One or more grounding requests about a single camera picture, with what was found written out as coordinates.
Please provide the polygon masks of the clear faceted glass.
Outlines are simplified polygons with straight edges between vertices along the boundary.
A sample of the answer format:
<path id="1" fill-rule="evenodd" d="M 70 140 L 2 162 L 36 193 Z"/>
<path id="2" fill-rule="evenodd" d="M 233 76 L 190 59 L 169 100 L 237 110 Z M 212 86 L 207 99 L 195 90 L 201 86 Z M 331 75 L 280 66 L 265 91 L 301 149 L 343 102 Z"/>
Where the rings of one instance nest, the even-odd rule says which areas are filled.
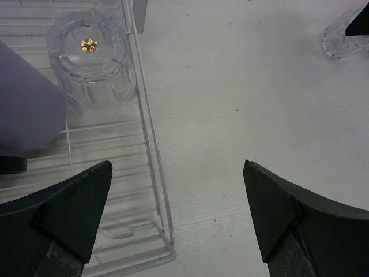
<path id="1" fill-rule="evenodd" d="M 131 106 L 137 77 L 125 28 L 98 11 L 66 12 L 46 32 L 50 65 L 77 111 Z"/>

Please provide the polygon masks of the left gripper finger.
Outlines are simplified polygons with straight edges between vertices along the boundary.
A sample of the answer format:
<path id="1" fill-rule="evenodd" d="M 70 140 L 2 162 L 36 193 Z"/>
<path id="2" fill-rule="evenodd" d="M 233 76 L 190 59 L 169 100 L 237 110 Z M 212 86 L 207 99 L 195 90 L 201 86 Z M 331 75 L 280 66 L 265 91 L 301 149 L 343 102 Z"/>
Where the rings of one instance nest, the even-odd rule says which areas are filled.
<path id="1" fill-rule="evenodd" d="M 368 276 L 368 211 L 245 161 L 243 177 L 270 276 Z"/>

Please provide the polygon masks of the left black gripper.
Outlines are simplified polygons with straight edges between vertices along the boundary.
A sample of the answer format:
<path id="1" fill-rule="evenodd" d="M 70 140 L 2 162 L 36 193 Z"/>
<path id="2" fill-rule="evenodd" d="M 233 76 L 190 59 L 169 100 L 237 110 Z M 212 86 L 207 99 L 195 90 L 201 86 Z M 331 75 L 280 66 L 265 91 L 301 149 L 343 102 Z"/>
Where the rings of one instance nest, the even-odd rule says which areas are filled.
<path id="1" fill-rule="evenodd" d="M 27 159 L 1 156 L 1 174 Z M 81 276 L 89 263 L 112 181 L 100 162 L 55 185 L 1 204 L 1 276 Z"/>

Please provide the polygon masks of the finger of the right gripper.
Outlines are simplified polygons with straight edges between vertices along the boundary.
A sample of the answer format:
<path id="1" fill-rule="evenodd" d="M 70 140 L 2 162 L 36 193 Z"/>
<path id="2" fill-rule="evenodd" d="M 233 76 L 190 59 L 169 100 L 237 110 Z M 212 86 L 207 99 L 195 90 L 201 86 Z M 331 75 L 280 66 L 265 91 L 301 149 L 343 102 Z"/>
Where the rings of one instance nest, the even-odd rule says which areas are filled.
<path id="1" fill-rule="evenodd" d="M 368 35 L 368 3 L 363 6 L 345 30 L 345 36 Z"/>

